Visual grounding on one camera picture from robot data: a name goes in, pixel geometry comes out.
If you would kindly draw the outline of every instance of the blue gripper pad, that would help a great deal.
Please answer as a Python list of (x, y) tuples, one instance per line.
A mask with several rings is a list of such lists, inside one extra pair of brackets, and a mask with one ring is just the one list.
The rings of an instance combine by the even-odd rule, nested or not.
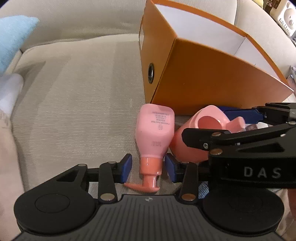
[(133, 158), (131, 154), (126, 154), (122, 160), (120, 161), (122, 164), (122, 173), (121, 173), (121, 183), (126, 183), (128, 179), (128, 175), (131, 171), (132, 163), (133, 163)]
[(177, 181), (177, 176), (175, 172), (175, 163), (174, 161), (169, 157), (168, 154), (165, 155), (165, 167), (167, 169), (168, 175), (170, 177), (170, 180), (175, 183)]
[(246, 124), (257, 124), (263, 120), (263, 115), (256, 109), (239, 109), (226, 106), (218, 106), (218, 108), (222, 110), (231, 121), (239, 116), (244, 118)]

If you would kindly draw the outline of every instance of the textured fabric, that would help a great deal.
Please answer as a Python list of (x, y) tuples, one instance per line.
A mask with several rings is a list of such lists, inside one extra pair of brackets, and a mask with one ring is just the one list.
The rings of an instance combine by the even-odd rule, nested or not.
[(289, 206), (288, 191), (287, 189), (281, 189), (276, 194), (283, 201), (285, 211), (284, 216), (279, 223), (276, 232), (287, 241), (296, 240), (296, 222), (292, 216), (291, 209)]
[(290, 202), (291, 213), (296, 218), (296, 189), (289, 189), (288, 197)]
[(20, 230), (13, 213), (24, 192), (9, 117), (0, 110), (0, 240), (10, 241)]
[[(23, 53), (15, 72), (24, 87), (12, 123), (26, 190), (78, 163), (98, 167), (126, 153), (133, 155), (128, 181), (142, 183), (134, 140), (145, 103), (138, 41), (136, 34), (113, 35)], [(163, 173), (160, 193), (172, 193), (179, 184)], [(121, 184), (117, 190), (136, 193)]]
[(296, 65), (296, 47), (280, 26), (251, 0), (237, 1), (235, 26), (247, 32), (287, 77)]
[(57, 41), (89, 39), (110, 34), (138, 33), (146, 0), (9, 0), (0, 17), (39, 18), (26, 49)]
[(11, 16), (0, 19), (0, 74), (5, 72), (37, 23), (37, 18), (26, 16)]
[(209, 184), (208, 182), (202, 182), (198, 187), (198, 199), (205, 198), (209, 193)]
[(5, 74), (12, 74), (18, 61), (20, 60), (22, 56), (22, 52), (20, 50), (17, 51), (15, 56), (13, 57), (12, 61), (10, 62), (9, 66), (7, 67)]
[(283, 102), (287, 102), (287, 103), (296, 103), (296, 97), (293, 94), (291, 94), (287, 99), (285, 99)]
[(237, 0), (172, 0), (215, 15), (234, 24)]
[(24, 80), (19, 74), (4, 74), (0, 77), (0, 109), (9, 117)]

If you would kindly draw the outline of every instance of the orange box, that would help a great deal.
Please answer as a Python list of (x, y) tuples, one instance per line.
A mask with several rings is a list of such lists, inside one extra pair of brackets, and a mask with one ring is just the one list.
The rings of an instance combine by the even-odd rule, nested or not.
[(251, 108), (293, 93), (248, 34), (183, 4), (147, 0), (139, 47), (146, 102), (177, 115), (193, 115), (210, 104)]

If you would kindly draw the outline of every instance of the sofa cushion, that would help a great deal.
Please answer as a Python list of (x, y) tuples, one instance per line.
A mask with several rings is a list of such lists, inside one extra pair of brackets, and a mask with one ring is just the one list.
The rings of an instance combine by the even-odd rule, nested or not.
[[(36, 46), (15, 72), (24, 87), (12, 115), (25, 190), (79, 163), (90, 168), (133, 156), (132, 183), (141, 183), (134, 139), (144, 89), (136, 34)], [(160, 193), (172, 192), (164, 172)], [(118, 184), (120, 193), (135, 193)]]
[[(177, 0), (234, 23), (237, 0)], [(26, 15), (40, 22), (22, 47), (139, 32), (146, 0), (9, 0), (0, 17)]]
[(290, 65), (296, 65), (296, 47), (276, 22), (251, 0), (237, 1), (234, 25), (248, 33), (288, 76)]
[(15, 54), (15, 56), (13, 57), (12, 61), (10, 62), (9, 66), (7, 67), (5, 73), (6, 74), (12, 74), (18, 61), (20, 60), (22, 56), (22, 52), (20, 50), (17, 51), (17, 53)]

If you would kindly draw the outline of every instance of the pink mug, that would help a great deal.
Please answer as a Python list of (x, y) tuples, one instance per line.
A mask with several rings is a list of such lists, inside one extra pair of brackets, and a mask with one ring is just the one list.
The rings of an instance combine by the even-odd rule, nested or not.
[(208, 151), (187, 147), (182, 140), (182, 132), (186, 128), (229, 130), (239, 132), (245, 128), (243, 117), (230, 121), (218, 107), (209, 105), (192, 116), (174, 134), (170, 149), (180, 162), (201, 162), (208, 159)]

